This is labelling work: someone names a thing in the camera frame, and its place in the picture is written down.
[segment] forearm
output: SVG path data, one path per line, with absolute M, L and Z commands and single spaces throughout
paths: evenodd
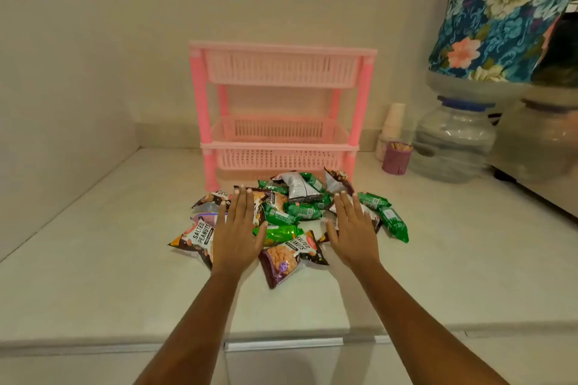
M 355 273 L 415 385 L 507 383 L 430 316 L 379 263 L 360 266 Z
M 238 283 L 224 273 L 211 275 L 135 384 L 210 384 Z

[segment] person's right arm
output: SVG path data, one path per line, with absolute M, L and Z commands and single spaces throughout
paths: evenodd
M 327 223 L 331 246 L 361 283 L 413 384 L 507 384 L 385 270 L 371 219 L 362 212 L 359 197 L 354 194 L 351 205 L 344 192 L 342 196 L 335 196 L 339 234 Z

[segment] stack of paper cups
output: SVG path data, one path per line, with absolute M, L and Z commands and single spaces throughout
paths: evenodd
M 405 117 L 405 104 L 393 103 L 387 113 L 386 121 L 379 135 L 378 145 L 375 148 L 375 157 L 382 162 L 386 154 L 387 142 L 399 140 L 401 138 L 401 129 Z

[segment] pink rack leg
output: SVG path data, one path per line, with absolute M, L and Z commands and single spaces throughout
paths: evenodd
M 336 119 L 339 115 L 339 99 L 341 97 L 341 89 L 333 90 L 333 98 L 331 99 L 331 111 L 329 112 L 329 118 Z
M 351 124 L 351 135 L 349 136 L 349 145 L 359 146 L 359 138 L 363 128 L 365 118 L 365 109 L 369 98 L 369 89 L 371 88 L 371 77 L 373 75 L 374 57 L 365 57 L 361 73 L 359 73 L 359 87 L 357 89 L 356 110 L 353 114 L 353 123 Z M 357 152 L 349 152 L 345 156 L 345 172 L 353 179 L 353 173 L 356 169 Z
M 219 84 L 217 87 L 217 91 L 219 92 L 219 109 L 221 111 L 221 116 L 228 116 L 229 115 L 229 103 L 227 100 L 227 87 L 224 85 Z
M 209 103 L 207 101 L 207 81 L 205 65 L 200 55 L 200 50 L 191 50 L 191 75 L 192 85 L 195 89 L 195 102 L 197 104 L 197 116 L 199 119 L 200 142 L 211 143 L 211 124 L 209 118 Z M 219 190 L 217 180 L 217 159 L 213 149 L 203 149 L 205 164 L 205 188 L 210 192 Z

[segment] human hand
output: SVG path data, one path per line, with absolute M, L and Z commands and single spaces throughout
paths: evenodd
M 213 270 L 212 274 L 224 273 L 236 279 L 255 260 L 263 249 L 267 222 L 264 222 L 255 237 L 253 235 L 254 198 L 251 189 L 244 186 L 235 189 L 231 206 L 225 221 L 223 201 L 219 206 L 217 225 L 213 237 Z
M 353 272 L 363 265 L 378 263 L 378 237 L 373 229 L 369 213 L 364 213 L 357 193 L 353 194 L 353 205 L 345 192 L 335 194 L 337 210 L 337 234 L 332 222 L 327 223 L 327 235 L 331 248 Z

